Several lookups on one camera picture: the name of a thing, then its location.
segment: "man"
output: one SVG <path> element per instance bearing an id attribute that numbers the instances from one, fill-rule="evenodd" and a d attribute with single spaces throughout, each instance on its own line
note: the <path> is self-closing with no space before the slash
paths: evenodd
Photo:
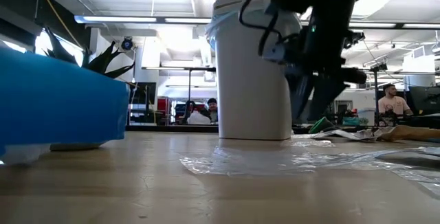
<path id="1" fill-rule="evenodd" d="M 217 101 L 214 98 L 208 100 L 209 114 L 211 116 L 211 122 L 218 122 L 219 116 L 217 113 Z"/>
<path id="2" fill-rule="evenodd" d="M 411 111 L 406 101 L 397 95 L 396 86 L 393 84 L 387 84 L 384 86 L 385 97 L 379 100 L 379 113 L 385 113 L 387 111 L 392 111 L 397 115 L 412 115 Z"/>

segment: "person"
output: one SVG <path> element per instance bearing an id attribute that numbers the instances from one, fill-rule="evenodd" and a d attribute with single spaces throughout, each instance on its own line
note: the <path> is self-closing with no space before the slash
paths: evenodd
<path id="1" fill-rule="evenodd" d="M 412 115 L 408 104 L 405 99 L 396 96 L 397 89 L 393 84 L 387 84 L 384 86 L 385 97 L 379 100 L 379 113 L 386 113 L 392 111 L 396 115 Z"/>
<path id="2" fill-rule="evenodd" d="M 217 100 L 214 98 L 209 99 L 208 106 L 209 106 L 209 114 L 211 117 L 211 122 L 218 122 L 219 114 L 217 111 Z"/>

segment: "white ceiling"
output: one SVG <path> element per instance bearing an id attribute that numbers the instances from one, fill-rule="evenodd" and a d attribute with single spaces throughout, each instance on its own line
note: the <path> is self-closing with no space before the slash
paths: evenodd
<path id="1" fill-rule="evenodd" d="M 212 3 L 214 0 L 57 0 L 74 14 L 97 14 L 97 15 L 137 15 L 137 16 L 201 16 L 211 17 Z M 440 0 L 390 0 L 383 8 L 379 8 L 374 14 L 364 18 L 366 21 L 410 21 L 410 22 L 440 22 Z M 121 38 L 127 32 L 134 30 L 155 29 L 162 37 L 172 57 L 191 58 L 199 56 L 198 50 L 181 52 L 174 45 L 177 40 L 190 40 L 192 38 L 192 26 L 170 27 L 169 25 L 109 25 L 112 37 Z M 435 41 L 433 31 L 392 31 L 392 30 L 366 30 L 366 43 L 375 57 L 384 54 L 392 54 L 389 61 L 395 61 L 399 65 L 402 55 L 408 50 L 400 47 L 414 48 L 418 43 Z M 142 41 L 142 37 L 135 37 L 135 41 Z M 392 42 L 399 43 L 392 49 Z M 360 66 L 362 63 L 371 61 L 373 57 L 366 50 L 365 44 L 344 52 L 348 64 Z"/>

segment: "table surface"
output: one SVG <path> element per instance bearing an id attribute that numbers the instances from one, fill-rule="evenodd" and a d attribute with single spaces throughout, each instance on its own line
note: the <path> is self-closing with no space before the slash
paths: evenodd
<path id="1" fill-rule="evenodd" d="M 440 201 L 385 170 L 315 169 L 295 177 L 194 175 L 182 155 L 211 153 L 217 135 L 131 132 L 101 149 L 0 167 L 0 223 L 440 223 Z M 221 143 L 276 150 L 277 142 Z M 419 144 L 336 143 L 312 153 Z"/>

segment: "desk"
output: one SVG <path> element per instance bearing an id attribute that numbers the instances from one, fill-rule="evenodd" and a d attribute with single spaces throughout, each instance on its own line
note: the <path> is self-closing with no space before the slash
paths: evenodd
<path id="1" fill-rule="evenodd" d="M 218 135 L 131 132 L 98 150 L 0 167 L 1 223 L 440 223 L 439 200 L 385 170 L 228 177 L 194 175 L 179 161 L 218 145 Z M 230 140 L 228 146 L 265 151 L 279 143 Z M 302 149 L 336 154 L 413 146 L 420 144 Z"/>

